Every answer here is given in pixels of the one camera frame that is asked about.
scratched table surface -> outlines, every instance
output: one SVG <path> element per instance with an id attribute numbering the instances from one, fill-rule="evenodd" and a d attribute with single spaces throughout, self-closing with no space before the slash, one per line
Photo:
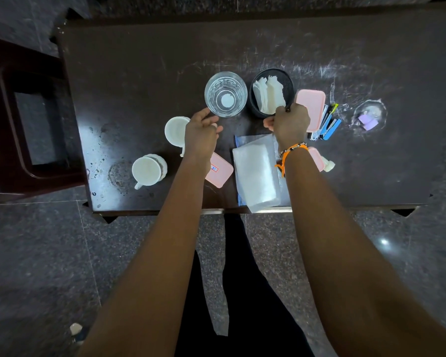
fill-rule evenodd
<path id="1" fill-rule="evenodd" d="M 93 211 L 158 211 L 181 162 L 164 136 L 167 120 L 205 107 L 213 74 L 234 71 L 249 85 L 268 67 L 340 105 L 332 138 L 309 144 L 335 162 L 324 177 L 345 206 L 425 203 L 440 155 L 437 117 L 446 113 L 446 7 L 243 17 L 78 21 L 60 30 Z M 370 131 L 356 118 L 367 102 L 382 110 Z M 220 123 L 215 151 L 230 163 L 235 135 L 268 133 L 248 109 Z M 167 161 L 167 177 L 135 190 L 131 165 L 149 153 Z M 205 182 L 203 208 L 244 211 L 234 175 L 221 189 Z"/>

pink soap bar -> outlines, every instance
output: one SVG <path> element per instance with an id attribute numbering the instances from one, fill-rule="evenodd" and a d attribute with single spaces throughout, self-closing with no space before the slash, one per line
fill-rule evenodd
<path id="1" fill-rule="evenodd" d="M 363 128 L 365 130 L 370 130 L 370 129 L 373 129 L 374 127 L 376 127 L 377 125 L 378 125 L 378 121 L 376 119 L 374 119 L 372 121 L 369 121 L 367 124 L 365 124 L 363 126 Z"/>
<path id="2" fill-rule="evenodd" d="M 213 153 L 210 159 L 210 171 L 206 175 L 206 180 L 212 183 L 215 187 L 221 188 L 223 184 L 233 174 L 233 166 L 224 160 L 220 155 Z"/>
<path id="3" fill-rule="evenodd" d="M 321 90 L 299 90 L 296 94 L 296 103 L 307 107 L 310 118 L 307 132 L 313 133 L 319 130 L 325 105 L 325 93 Z"/>
<path id="4" fill-rule="evenodd" d="M 362 124 L 368 124 L 370 121 L 373 120 L 373 117 L 368 114 L 362 114 L 359 116 L 359 120 Z"/>
<path id="5" fill-rule="evenodd" d="M 319 151 L 317 149 L 315 149 L 314 147 L 308 147 L 307 149 L 309 150 L 309 154 L 310 154 L 310 156 L 312 156 L 312 160 L 314 160 L 315 165 L 317 166 L 317 169 L 319 171 L 324 170 L 325 164 L 321 158 L 321 154 L 319 153 Z"/>

black container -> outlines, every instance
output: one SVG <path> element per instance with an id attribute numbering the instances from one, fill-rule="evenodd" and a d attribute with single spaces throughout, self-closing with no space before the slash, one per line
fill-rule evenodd
<path id="1" fill-rule="evenodd" d="M 276 67 L 270 67 L 269 69 L 261 71 L 251 82 L 249 86 L 249 96 L 248 96 L 248 107 L 251 112 L 261 119 L 266 119 L 267 117 L 272 117 L 274 114 L 265 114 L 259 111 L 258 103 L 256 102 L 256 98 L 254 97 L 254 92 L 252 90 L 253 84 L 261 79 L 262 77 L 276 76 L 278 77 L 278 81 L 282 84 L 282 95 L 284 96 L 284 100 L 286 101 L 286 108 L 291 106 L 292 101 L 294 100 L 294 85 L 292 84 L 292 80 L 289 75 L 281 69 Z"/>

glass of water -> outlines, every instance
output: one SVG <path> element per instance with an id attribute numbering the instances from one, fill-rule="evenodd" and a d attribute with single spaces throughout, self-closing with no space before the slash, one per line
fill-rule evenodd
<path id="1" fill-rule="evenodd" d="M 205 102 L 211 112 L 229 118 L 243 110 L 248 99 L 248 88 L 237 74 L 221 71 L 212 76 L 205 87 Z"/>

white mug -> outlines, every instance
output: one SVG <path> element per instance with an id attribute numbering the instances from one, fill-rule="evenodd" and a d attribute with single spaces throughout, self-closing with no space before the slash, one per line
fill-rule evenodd
<path id="1" fill-rule="evenodd" d="M 159 155 L 147 154 L 132 164 L 132 176 L 137 180 L 136 189 L 150 186 L 161 181 L 167 175 L 167 163 Z"/>
<path id="2" fill-rule="evenodd" d="M 165 125 L 165 137 L 170 144 L 182 148 L 182 157 L 185 154 L 185 128 L 189 121 L 187 117 L 173 117 Z"/>

